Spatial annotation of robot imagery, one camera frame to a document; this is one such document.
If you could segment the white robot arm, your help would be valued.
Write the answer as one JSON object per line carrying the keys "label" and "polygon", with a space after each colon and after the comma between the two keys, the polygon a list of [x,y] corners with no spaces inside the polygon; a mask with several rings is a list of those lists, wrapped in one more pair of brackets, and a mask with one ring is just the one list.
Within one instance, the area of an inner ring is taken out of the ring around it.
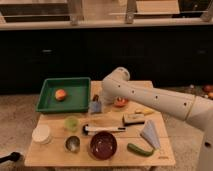
{"label": "white robot arm", "polygon": [[173,116],[203,131],[196,171],[213,171],[213,100],[134,84],[124,67],[117,67],[101,81],[102,103],[112,104],[116,97]]}

